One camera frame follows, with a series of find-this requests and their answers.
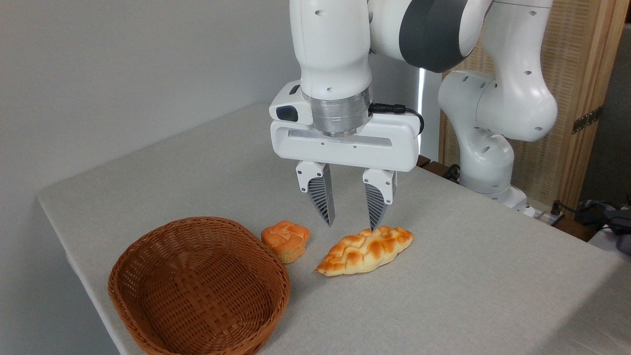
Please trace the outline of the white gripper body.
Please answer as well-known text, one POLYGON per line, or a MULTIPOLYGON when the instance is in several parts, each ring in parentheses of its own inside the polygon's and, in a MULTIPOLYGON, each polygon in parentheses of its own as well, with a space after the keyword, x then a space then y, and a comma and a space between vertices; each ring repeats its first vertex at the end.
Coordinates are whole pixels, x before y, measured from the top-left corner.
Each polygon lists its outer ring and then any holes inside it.
POLYGON ((274 120, 271 139, 283 159, 410 171, 419 155, 416 115, 374 114, 370 121, 347 137, 328 137, 311 126, 274 120))

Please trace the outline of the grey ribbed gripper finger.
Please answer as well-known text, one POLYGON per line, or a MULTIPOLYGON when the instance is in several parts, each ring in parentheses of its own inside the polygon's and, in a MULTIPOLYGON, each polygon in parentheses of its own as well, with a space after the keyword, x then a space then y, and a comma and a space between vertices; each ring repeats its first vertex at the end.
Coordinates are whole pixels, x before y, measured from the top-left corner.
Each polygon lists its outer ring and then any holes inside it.
POLYGON ((362 178, 366 191, 370 230, 374 231, 385 217, 388 205, 391 205, 394 200, 397 171, 365 169, 362 178))
POLYGON ((296 171, 301 191, 307 193, 324 222, 333 225, 334 200, 329 164, 301 160, 296 171))

